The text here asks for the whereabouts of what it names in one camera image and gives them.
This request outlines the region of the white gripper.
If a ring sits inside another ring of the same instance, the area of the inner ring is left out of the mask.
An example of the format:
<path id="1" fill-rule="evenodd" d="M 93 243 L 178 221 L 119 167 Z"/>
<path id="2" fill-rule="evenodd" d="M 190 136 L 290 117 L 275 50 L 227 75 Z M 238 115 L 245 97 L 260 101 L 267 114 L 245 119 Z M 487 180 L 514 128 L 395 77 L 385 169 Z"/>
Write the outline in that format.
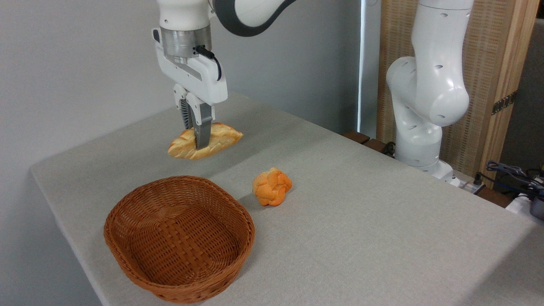
<path id="1" fill-rule="evenodd" d="M 174 85 L 176 108 L 181 112 L 185 129 L 194 128 L 196 149 L 209 145 L 213 107 L 228 98 L 225 73 L 219 78 L 217 62 L 201 54 L 175 62 L 164 54 L 161 31 L 153 30 L 156 54 L 161 71 Z"/>

